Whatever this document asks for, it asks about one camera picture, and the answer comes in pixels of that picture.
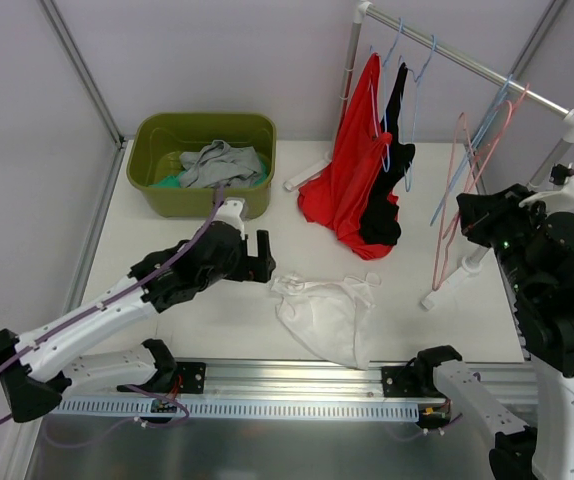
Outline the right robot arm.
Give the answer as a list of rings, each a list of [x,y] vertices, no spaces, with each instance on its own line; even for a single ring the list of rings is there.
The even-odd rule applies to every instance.
[[[574,213],[513,185],[457,198],[462,234],[491,249],[514,294],[536,377],[538,423],[507,410],[451,346],[422,350],[411,371],[423,395],[453,402],[480,433],[497,479],[574,479]]]

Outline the pink wire hanger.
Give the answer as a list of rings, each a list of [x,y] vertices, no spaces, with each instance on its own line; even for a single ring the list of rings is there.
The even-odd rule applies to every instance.
[[[504,120],[501,122],[501,127],[500,130],[493,135],[493,138],[486,143],[485,145],[482,144],[480,147],[476,150],[476,152],[474,153],[474,157],[473,160],[471,161],[471,163],[469,165],[467,165],[466,167],[469,168],[468,173],[467,173],[467,177],[466,177],[466,182],[465,185],[463,187],[463,192],[464,193],[470,193],[471,190],[477,186],[477,184],[479,183],[481,176],[482,176],[482,172],[485,170],[487,164],[489,163],[490,159],[492,158],[492,155],[494,154],[494,151],[498,145],[498,143],[501,141],[506,129],[509,127],[509,125],[512,122],[512,118],[515,114],[515,112],[520,108],[521,104],[523,103],[524,97],[526,96],[525,93],[521,93],[518,96],[518,99],[516,101],[512,101],[509,99],[509,95],[507,95],[507,99],[500,105],[497,113],[499,111],[504,110],[506,115]],[[464,136],[461,136],[460,139],[463,139],[464,143],[464,149],[466,146],[470,146],[471,143],[471,135],[470,135],[470,140],[468,143],[465,143],[465,139]],[[430,221],[430,225],[433,225],[436,221],[437,218],[440,218],[440,214],[439,214],[439,208],[442,206],[442,201],[439,202],[439,205],[432,217],[432,220]],[[456,211],[456,213],[454,214],[454,216],[452,217],[452,219],[449,222],[449,226],[452,227],[452,231],[449,235],[449,238],[451,240],[451,245],[454,241],[455,235],[456,235],[456,230],[457,230],[457,222],[460,218],[459,215],[459,211]]]

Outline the grey tank top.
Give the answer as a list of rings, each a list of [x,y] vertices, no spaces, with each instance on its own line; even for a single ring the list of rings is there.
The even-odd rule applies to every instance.
[[[199,152],[183,152],[179,159],[182,188],[251,188],[267,177],[253,147],[233,147],[223,140],[214,140]]]

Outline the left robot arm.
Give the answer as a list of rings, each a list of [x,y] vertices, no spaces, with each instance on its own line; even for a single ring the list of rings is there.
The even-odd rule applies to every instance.
[[[0,385],[8,419],[41,418],[76,391],[131,385],[160,393],[174,382],[176,362],[161,340],[125,352],[89,350],[127,327],[192,301],[221,281],[266,283],[276,268],[268,231],[248,252],[241,223],[216,219],[178,244],[147,254],[103,294],[37,329],[0,330]]]

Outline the green tank top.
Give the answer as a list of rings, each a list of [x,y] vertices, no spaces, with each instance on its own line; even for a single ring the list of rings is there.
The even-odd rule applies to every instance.
[[[169,175],[152,187],[159,188],[251,188],[267,179],[268,170],[258,156],[201,160],[189,170]]]

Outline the white tank top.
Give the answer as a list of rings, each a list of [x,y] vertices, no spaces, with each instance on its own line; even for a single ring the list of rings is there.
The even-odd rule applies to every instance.
[[[276,278],[276,316],[292,337],[321,360],[365,370],[372,349],[370,315],[380,277],[369,272],[340,281],[309,281],[296,274]]]

